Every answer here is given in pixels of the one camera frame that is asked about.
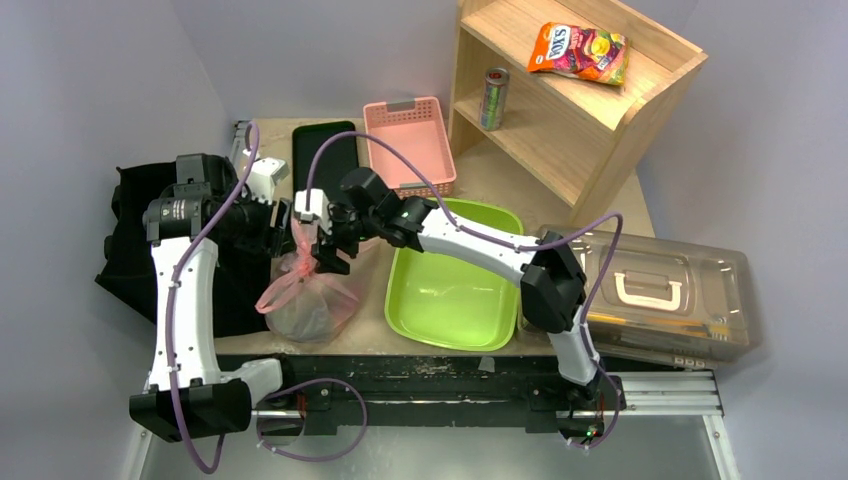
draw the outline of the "snack bag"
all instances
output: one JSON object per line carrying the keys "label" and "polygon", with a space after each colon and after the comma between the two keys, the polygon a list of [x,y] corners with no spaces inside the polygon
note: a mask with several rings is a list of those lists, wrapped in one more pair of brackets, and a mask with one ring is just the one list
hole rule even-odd
{"label": "snack bag", "polygon": [[551,22],[536,37],[527,71],[622,85],[629,53],[627,38],[618,33]]}

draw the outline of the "black smartphone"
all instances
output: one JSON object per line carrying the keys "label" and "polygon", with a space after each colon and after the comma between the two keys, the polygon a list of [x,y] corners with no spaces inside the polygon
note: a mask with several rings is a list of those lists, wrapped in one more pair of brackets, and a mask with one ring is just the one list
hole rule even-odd
{"label": "black smartphone", "polygon": [[[297,127],[292,132],[292,176],[294,191],[306,190],[306,179],[315,152],[333,135],[340,132],[352,132],[353,122],[330,122]],[[347,137],[330,145],[315,170],[312,188],[324,190],[331,202],[348,204],[341,191],[340,182],[351,170],[359,167],[359,155],[356,152],[356,138]]]}

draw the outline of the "green can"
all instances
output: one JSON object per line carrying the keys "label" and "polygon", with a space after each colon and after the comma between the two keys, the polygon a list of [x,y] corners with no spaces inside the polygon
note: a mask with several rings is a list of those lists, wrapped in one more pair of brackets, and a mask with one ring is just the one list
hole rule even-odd
{"label": "green can", "polygon": [[505,68],[496,67],[486,70],[483,101],[480,102],[480,125],[484,130],[500,128],[508,88],[509,72]]}

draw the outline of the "wooden shelf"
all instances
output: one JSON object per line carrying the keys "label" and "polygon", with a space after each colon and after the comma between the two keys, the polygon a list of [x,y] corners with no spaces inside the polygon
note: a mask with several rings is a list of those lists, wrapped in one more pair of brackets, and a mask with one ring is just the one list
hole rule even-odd
{"label": "wooden shelf", "polygon": [[[600,27],[555,0],[498,0],[463,18],[462,28],[524,71],[532,56],[539,29],[554,21]],[[667,81],[670,73],[639,50],[631,49],[626,81],[621,87],[555,74],[534,74],[532,77],[545,89],[580,107],[589,117],[612,131],[633,102]]]}
{"label": "wooden shelf", "polygon": [[[707,55],[619,0],[459,0],[451,151],[488,138],[573,206],[569,224],[609,210]],[[628,38],[620,87],[526,71],[543,25],[601,28]],[[503,124],[480,128],[485,72],[510,71]]]}
{"label": "wooden shelf", "polygon": [[603,152],[585,142],[551,95],[513,74],[503,124],[487,132],[480,127],[482,90],[457,100],[454,109],[492,142],[526,168],[569,206],[577,203]]}

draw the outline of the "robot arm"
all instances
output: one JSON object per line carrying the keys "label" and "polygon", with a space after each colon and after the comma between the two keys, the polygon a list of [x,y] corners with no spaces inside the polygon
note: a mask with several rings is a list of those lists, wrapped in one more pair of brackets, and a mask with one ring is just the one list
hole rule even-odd
{"label": "robot arm", "polygon": [[[369,168],[358,168],[342,180],[342,191],[352,207],[331,204],[321,190],[295,195],[294,215],[304,223],[318,222],[318,242],[312,255],[319,270],[347,274],[350,266],[339,250],[355,256],[359,242],[380,237],[394,247],[449,255],[493,272],[521,289],[522,313],[546,332],[556,352],[560,374],[594,391],[599,382],[600,357],[585,326],[575,321],[585,301],[586,276],[568,246],[543,251],[509,249],[460,230],[432,200],[401,200]],[[548,233],[539,239],[513,235],[454,216],[457,223],[515,246],[551,243],[560,237]]]}
{"label": "robot arm", "polygon": [[[279,256],[288,245],[288,205],[281,203],[274,225],[273,189],[285,164],[263,159],[248,178],[248,191],[230,208],[210,237],[200,241],[180,275],[176,289],[174,353],[177,383],[192,438],[247,429],[256,403],[282,385],[276,359],[247,362],[222,372],[212,332],[212,281],[218,243],[229,242],[257,255]],[[166,359],[166,322],[171,272],[236,181],[226,158],[184,155],[177,158],[177,184],[151,202],[143,216],[157,275],[157,334],[153,367],[142,394],[130,397],[130,416],[166,441],[179,441]]]}

